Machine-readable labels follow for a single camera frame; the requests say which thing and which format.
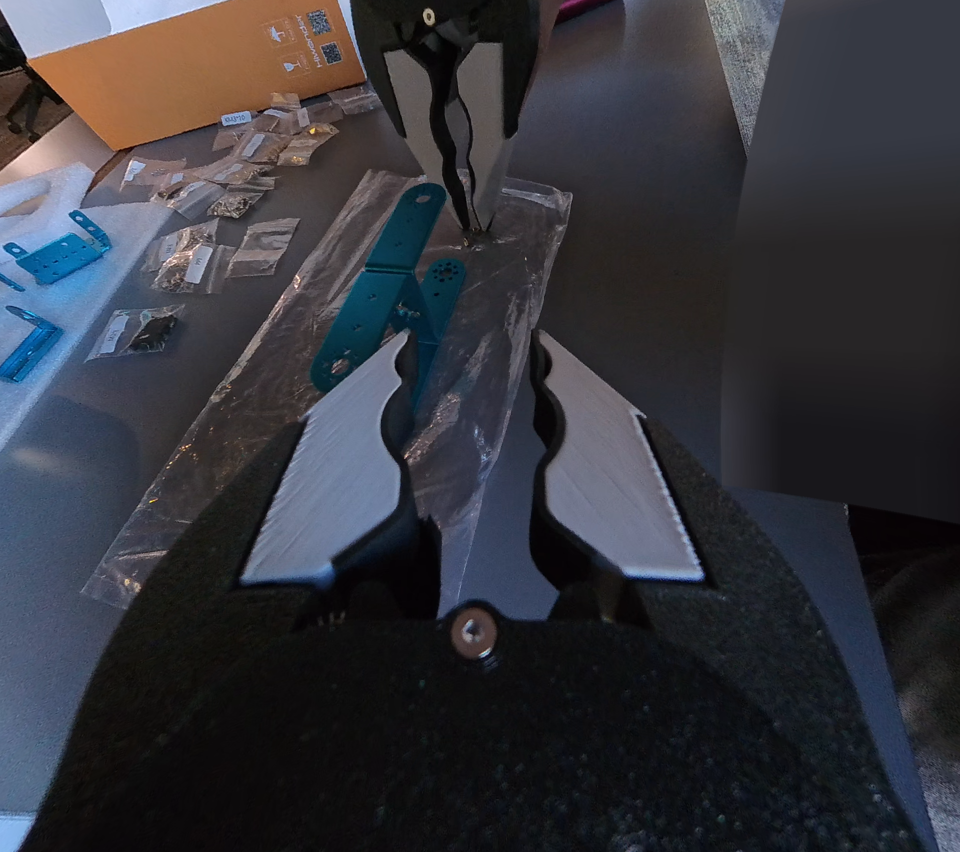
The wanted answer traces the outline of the black office chair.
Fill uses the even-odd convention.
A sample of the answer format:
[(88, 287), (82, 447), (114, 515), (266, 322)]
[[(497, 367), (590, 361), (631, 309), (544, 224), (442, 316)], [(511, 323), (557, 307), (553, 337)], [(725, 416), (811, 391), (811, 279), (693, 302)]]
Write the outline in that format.
[(15, 71), (22, 72), (27, 85), (21, 91), (18, 99), (6, 112), (5, 120), (8, 130), (15, 135), (26, 135), (30, 143), (40, 140), (42, 134), (37, 132), (36, 123), (42, 102), (51, 100), (56, 105), (63, 105), (64, 100), (36, 73), (27, 62), (14, 32), (6, 19), (1, 17), (1, 71), (8, 74)]

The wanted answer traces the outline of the blue flanged bracket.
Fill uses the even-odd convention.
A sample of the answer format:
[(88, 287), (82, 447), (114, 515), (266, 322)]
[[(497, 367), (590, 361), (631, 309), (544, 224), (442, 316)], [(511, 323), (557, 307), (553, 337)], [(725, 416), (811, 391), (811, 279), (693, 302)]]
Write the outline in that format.
[(18, 306), (6, 306), (11, 315), (32, 325), (32, 331), (17, 345), (1, 364), (1, 379), (21, 382), (38, 365), (64, 330), (56, 324)]

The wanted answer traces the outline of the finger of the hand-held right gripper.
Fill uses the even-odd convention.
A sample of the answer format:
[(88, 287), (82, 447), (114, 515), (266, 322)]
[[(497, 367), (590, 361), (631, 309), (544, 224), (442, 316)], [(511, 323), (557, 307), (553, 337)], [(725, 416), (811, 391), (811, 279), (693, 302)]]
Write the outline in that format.
[(460, 101), (454, 92), (441, 91), (435, 104), (427, 68), (408, 51), (387, 52), (385, 64), (410, 151), (426, 180), (446, 190), (446, 210), (463, 230), (474, 231), (470, 176), (458, 171), (470, 137)]
[(468, 207), (465, 228), (486, 231), (497, 211), (513, 149), (503, 130), (503, 47), (457, 41), (453, 141)]

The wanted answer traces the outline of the white foam sheet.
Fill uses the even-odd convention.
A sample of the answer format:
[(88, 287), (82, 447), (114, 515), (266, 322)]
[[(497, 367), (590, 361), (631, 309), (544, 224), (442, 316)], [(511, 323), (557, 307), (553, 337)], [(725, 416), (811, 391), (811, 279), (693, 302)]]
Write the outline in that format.
[[(65, 233), (81, 229), (68, 215), (78, 210), (93, 178), (80, 162), (39, 173), (1, 188), (2, 243), (32, 252)], [(34, 328), (7, 311), (17, 306), (62, 329), (62, 336), (23, 382), (1, 383), (1, 443), (13, 436), (55, 373), (84, 337), (127, 272), (142, 258), (169, 212), (148, 203), (85, 211), (111, 242), (104, 256), (51, 285), (39, 285), (2, 252), (2, 275), (23, 287), (2, 285), (1, 358), (6, 359)]]

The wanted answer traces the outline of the pile of small hardware bags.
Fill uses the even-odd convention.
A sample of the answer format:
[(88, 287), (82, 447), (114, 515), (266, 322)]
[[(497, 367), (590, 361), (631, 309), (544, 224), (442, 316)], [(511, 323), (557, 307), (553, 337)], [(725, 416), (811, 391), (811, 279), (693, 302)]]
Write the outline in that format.
[(151, 288), (173, 296), (212, 295), (227, 280), (270, 277), (285, 255), (299, 219), (254, 222), (239, 246), (222, 244), (219, 230), (271, 195), (278, 172), (309, 165), (316, 151), (339, 133), (347, 116), (379, 106), (368, 85), (331, 92), (302, 106), (293, 93), (275, 93), (270, 107), (238, 125), (222, 127), (213, 150), (222, 156), (205, 166), (164, 170), (151, 199), (187, 225), (155, 239), (143, 270)]

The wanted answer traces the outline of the blue metal bracket assembly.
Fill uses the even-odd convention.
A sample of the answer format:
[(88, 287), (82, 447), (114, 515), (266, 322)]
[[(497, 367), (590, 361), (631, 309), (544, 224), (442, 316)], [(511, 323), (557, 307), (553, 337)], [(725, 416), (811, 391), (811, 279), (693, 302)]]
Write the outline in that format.
[(441, 186), (420, 184), (399, 198), (313, 360), (310, 377), (319, 392), (329, 392), (375, 354), (387, 329), (412, 330), (418, 342), (413, 391), (418, 404), (465, 278), (465, 266), (456, 258), (434, 261), (422, 282), (415, 276), (447, 197)]

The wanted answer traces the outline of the orange cardboard box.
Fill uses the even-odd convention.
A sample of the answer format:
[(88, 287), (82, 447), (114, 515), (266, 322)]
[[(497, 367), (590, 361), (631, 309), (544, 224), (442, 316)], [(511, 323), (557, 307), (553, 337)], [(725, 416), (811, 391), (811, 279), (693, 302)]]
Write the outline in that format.
[(1, 0), (28, 64), (112, 148), (361, 83), (350, 0)]

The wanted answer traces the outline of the blue perforated bracket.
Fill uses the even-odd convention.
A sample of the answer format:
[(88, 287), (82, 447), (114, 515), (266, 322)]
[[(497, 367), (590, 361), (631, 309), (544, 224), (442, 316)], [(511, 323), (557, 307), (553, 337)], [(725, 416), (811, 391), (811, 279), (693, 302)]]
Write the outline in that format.
[(113, 247), (108, 234), (82, 211), (72, 210), (69, 218), (81, 228), (82, 235), (64, 234), (33, 252), (8, 242), (3, 246), (4, 252), (37, 284), (49, 285), (102, 258)]

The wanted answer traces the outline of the grey desk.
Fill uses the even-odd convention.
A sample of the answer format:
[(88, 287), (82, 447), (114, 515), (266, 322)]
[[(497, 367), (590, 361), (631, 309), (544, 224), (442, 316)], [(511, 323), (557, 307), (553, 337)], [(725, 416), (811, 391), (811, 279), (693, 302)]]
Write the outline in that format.
[[(729, 244), (746, 166), (705, 0), (623, 0), (559, 28), (510, 174), (572, 194), (537, 325), (719, 475)], [(120, 609), (81, 589), (366, 171), (417, 170), (382, 111), (345, 120), (267, 215), (270, 278), (187, 295), (161, 354), (86, 362), (137, 263), (2, 450), (2, 822), (28, 819)]]

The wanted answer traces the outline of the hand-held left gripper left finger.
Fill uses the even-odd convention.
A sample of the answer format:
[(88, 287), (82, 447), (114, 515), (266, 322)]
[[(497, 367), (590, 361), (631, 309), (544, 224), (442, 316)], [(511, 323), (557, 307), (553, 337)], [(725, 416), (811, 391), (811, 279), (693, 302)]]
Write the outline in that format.
[(402, 466), (383, 427), (390, 400), (400, 400), (400, 412), (409, 410), (407, 384), (415, 372), (398, 368), (398, 361), (414, 350), (403, 330), (307, 413), (241, 584), (329, 587), (349, 549), (398, 509)]

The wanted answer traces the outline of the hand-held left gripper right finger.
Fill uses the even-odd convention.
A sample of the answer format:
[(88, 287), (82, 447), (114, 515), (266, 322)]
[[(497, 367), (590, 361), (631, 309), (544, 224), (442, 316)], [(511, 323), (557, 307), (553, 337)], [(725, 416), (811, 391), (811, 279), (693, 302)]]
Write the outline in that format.
[(531, 343), (531, 554), (549, 580), (593, 569), (627, 579), (703, 580), (704, 570), (642, 426), (642, 413), (549, 334)]

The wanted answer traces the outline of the large clear plastic bag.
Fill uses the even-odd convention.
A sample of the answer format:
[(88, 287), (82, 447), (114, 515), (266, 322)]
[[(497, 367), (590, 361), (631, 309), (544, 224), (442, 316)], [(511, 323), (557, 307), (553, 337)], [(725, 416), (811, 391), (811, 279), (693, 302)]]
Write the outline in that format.
[[(189, 522), (280, 427), (316, 402), (308, 365), (389, 212), (413, 179), (368, 171), (181, 439), (81, 593), (125, 609)], [(572, 195), (509, 179), (483, 248), (444, 213), (428, 264), (459, 258), (465, 281), (405, 450), (415, 501), (442, 538), (440, 607), (459, 597)]]

